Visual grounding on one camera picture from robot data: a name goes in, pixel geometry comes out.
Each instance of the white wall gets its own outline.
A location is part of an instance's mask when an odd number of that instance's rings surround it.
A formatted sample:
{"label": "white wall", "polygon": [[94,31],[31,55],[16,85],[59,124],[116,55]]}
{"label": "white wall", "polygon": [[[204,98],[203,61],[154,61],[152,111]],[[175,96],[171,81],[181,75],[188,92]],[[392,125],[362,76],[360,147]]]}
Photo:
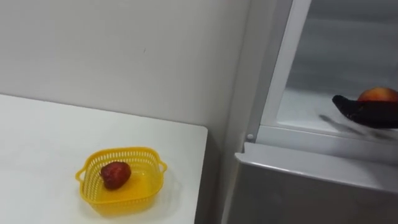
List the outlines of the white wall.
{"label": "white wall", "polygon": [[0,93],[202,124],[221,142],[248,5],[2,0]]}

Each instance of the refrigerator door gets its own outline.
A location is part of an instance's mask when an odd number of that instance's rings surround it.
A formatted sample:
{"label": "refrigerator door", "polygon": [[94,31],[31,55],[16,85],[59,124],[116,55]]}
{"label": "refrigerator door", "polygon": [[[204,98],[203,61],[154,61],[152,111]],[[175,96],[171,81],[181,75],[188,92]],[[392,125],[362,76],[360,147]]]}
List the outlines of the refrigerator door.
{"label": "refrigerator door", "polygon": [[398,1],[293,0],[274,69],[261,74],[271,84],[258,87],[253,108],[262,113],[248,141],[398,164],[398,129],[355,123],[332,101],[374,87],[384,88],[371,95],[396,98],[386,88],[398,90],[397,39]]}
{"label": "refrigerator door", "polygon": [[245,143],[228,223],[397,223],[398,169]]}

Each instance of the basket handle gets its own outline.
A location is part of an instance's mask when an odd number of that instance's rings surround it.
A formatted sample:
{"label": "basket handle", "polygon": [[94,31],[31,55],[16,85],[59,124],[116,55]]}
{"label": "basket handle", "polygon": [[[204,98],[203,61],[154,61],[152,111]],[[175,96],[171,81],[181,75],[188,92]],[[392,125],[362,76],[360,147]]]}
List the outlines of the basket handle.
{"label": "basket handle", "polygon": [[164,172],[166,172],[167,170],[167,164],[163,161],[159,161],[159,164],[162,166],[163,170],[162,170],[162,175],[164,174]]}
{"label": "basket handle", "polygon": [[86,167],[85,167],[85,166],[84,166],[83,168],[81,168],[81,170],[79,170],[79,171],[76,173],[76,175],[75,175],[75,179],[76,179],[77,181],[79,181],[80,183],[83,183],[83,180],[80,178],[80,175],[81,175],[84,171],[86,171]]}

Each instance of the gray refrigerator panel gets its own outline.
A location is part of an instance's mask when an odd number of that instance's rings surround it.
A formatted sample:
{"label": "gray refrigerator panel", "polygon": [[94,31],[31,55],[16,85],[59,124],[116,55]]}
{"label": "gray refrigerator panel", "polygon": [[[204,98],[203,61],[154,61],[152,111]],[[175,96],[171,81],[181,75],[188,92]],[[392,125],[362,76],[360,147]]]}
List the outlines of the gray refrigerator panel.
{"label": "gray refrigerator panel", "polygon": [[228,223],[393,224],[397,214],[393,194],[241,164]]}
{"label": "gray refrigerator panel", "polygon": [[395,166],[250,142],[235,156],[239,163],[265,170],[398,194]]}

